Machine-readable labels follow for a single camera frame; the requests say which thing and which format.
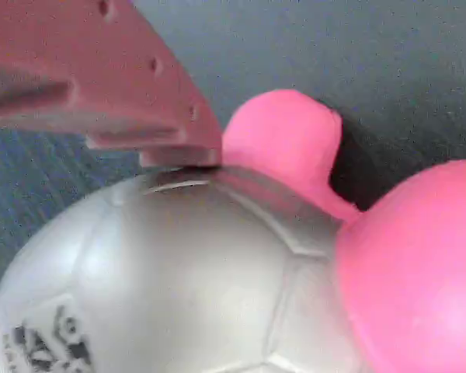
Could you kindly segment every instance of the soccer ball panel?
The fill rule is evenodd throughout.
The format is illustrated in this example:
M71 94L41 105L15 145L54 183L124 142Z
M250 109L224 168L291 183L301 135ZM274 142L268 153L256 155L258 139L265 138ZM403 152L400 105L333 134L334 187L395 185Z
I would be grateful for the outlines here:
M359 373L362 361L350 339L328 264L308 259L295 266L269 362L288 371Z
M82 200L44 227L13 260L0 284L0 312L63 292L93 226L111 208L102 193Z
M131 198L94 235L76 294L102 330L101 371L262 361L290 251L254 214L211 186L176 187Z

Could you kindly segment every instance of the hole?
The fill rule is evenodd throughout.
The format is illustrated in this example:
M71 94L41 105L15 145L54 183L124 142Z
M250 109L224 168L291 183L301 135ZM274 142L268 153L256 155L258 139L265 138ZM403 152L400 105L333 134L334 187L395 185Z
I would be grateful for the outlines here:
M197 105L192 105L188 108L188 112L190 113L190 119L192 122L198 119L199 116L199 108Z
M155 76L160 75L162 72L162 63L160 62L159 59L156 57L153 57L149 62L148 62L148 68L150 68L150 71L152 74Z
M99 0L99 13L105 19L110 17L110 4L108 0Z

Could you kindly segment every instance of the printed logo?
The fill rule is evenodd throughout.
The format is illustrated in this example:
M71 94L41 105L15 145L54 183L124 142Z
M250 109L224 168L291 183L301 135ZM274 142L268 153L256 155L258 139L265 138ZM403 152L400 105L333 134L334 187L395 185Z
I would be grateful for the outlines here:
M31 373L94 373L79 321L63 305L57 307L52 337L58 342L55 346L49 346L40 331L28 327L26 322L13 330L13 343L22 351Z

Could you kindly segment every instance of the toy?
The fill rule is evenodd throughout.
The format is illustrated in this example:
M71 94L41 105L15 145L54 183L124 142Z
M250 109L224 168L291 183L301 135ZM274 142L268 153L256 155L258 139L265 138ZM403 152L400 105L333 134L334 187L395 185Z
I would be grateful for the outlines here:
M253 99L237 118L272 112L280 98L338 130L335 114L291 91ZM234 133L250 123L231 124L225 161L240 162ZM321 150L334 157L338 131L330 134ZM332 279L338 226L283 184L234 166L99 191L44 228L7 271L0 369L360 372Z
M45 14L34 8L41 3L0 2L0 10L34 28L21 17ZM62 16L88 11L87 19L98 9L102 20L88 22L95 30L136 24L135 35L147 33L165 56L151 58L150 70L185 74L126 3L48 7ZM123 48L119 39L114 46ZM163 93L154 107L144 99L153 91L126 86L135 104L118 107L114 84L81 83L86 95L70 90L82 73L71 56L55 61L38 47L32 61L17 44L4 48L0 71L16 83L11 67L69 67L54 75L67 82L60 101L16 83L7 89L20 94L0 92L0 116L18 126L49 129L30 118L54 110L80 126L54 131L87 134L92 146L137 148L144 164L219 163L217 123L190 79L182 80L186 99ZM85 120L93 107L108 110L95 123ZM120 116L129 127L117 125ZM177 120L185 117L193 135ZM0 286L0 371L466 373L466 161L420 173L362 213L328 184L340 126L337 113L299 92L269 92L232 117L222 167L128 180L54 219Z

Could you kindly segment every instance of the rubber toy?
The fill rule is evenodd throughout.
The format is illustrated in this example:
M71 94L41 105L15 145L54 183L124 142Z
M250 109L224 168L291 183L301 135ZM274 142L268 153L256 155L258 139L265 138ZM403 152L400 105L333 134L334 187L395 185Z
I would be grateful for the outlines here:
M40 230L0 285L0 372L466 373L466 161L360 212L340 116L291 90L222 167L140 176Z

